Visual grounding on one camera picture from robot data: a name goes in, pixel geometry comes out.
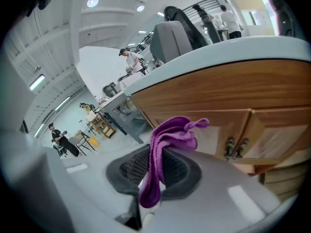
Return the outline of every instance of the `person in black clothes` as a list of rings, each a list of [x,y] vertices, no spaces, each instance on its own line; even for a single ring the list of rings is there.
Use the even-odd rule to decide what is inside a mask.
[[[64,136],[67,132],[60,133],[59,130],[56,130],[53,123],[49,124],[49,129],[52,131],[52,138],[55,142],[59,142],[59,145],[69,150],[75,157],[81,156],[81,153],[75,145],[70,143],[68,139]]]

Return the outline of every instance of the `purple cloth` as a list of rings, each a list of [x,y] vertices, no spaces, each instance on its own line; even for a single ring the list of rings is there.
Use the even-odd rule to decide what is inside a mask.
[[[144,208],[151,208],[161,200],[161,181],[165,184],[162,169],[162,149],[167,146],[177,147],[183,150],[196,150],[198,142],[190,129],[197,127],[206,128],[209,121],[202,118],[191,122],[184,116],[173,117],[154,129],[150,139],[149,169],[147,178],[144,179],[139,202]]]

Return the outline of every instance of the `ceiling light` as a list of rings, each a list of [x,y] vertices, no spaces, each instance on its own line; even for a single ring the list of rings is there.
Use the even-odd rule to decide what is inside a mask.
[[[70,97],[66,98],[64,101],[61,102],[60,105],[57,106],[57,108],[55,109],[56,111],[60,108],[60,106],[62,106],[68,99],[70,99]]]
[[[145,6],[144,6],[144,5],[141,5],[141,6],[138,6],[136,10],[137,10],[138,12],[141,12],[141,11],[144,10],[144,8],[145,8]]]
[[[44,126],[44,123],[41,124],[41,126],[39,127],[39,129],[35,133],[34,137],[36,137],[39,134],[39,132],[40,132],[40,130],[42,130],[43,126]]]
[[[93,8],[95,7],[96,5],[98,4],[98,0],[88,0],[86,5],[89,7],[89,8]]]
[[[30,85],[30,90],[32,91],[33,89],[35,89],[41,82],[42,80],[44,80],[45,77],[41,74],[38,78],[36,78],[36,80]]]

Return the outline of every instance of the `floor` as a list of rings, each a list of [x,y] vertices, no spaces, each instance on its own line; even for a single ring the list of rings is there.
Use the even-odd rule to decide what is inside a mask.
[[[134,119],[133,120],[134,125],[137,126],[137,129],[140,128],[141,124],[145,121]],[[94,135],[92,132],[84,131],[88,136],[95,137],[95,139],[100,143],[98,147],[94,147],[95,151],[90,148],[90,146],[87,143],[84,143],[84,146],[89,148],[90,150],[80,147],[80,149],[86,154],[86,155],[92,155],[92,154],[104,154],[111,151],[121,150],[124,148],[132,148],[132,147],[139,147],[140,144],[135,141],[130,135],[124,135],[120,130],[117,129],[117,131],[111,136],[110,139],[106,138],[105,136],[101,136],[98,133]],[[144,132],[139,136],[144,143],[150,142],[150,137],[152,133],[152,128],[148,125]],[[67,158],[74,158],[74,156],[67,151],[67,157],[62,156],[61,159],[67,159]]]

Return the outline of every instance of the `table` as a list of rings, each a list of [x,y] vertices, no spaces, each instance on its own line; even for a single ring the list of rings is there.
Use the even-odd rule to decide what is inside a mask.
[[[140,139],[139,135],[147,127],[148,122],[146,121],[139,130],[134,129],[132,123],[132,120],[140,113],[140,111],[138,109],[132,111],[131,114],[126,116],[125,121],[114,111],[114,109],[120,106],[120,104],[127,98],[128,96],[125,95],[123,91],[121,91],[108,101],[102,103],[95,112],[100,114],[102,117],[103,115],[108,117],[108,119],[111,120],[112,123],[115,124],[123,134],[129,134],[131,137],[133,137],[134,140],[142,144],[143,141]]]
[[[121,80],[116,84],[116,90],[120,91],[131,85],[132,83],[135,83],[137,80],[140,80],[144,75],[141,72],[134,73],[133,75],[125,78],[124,80]]]

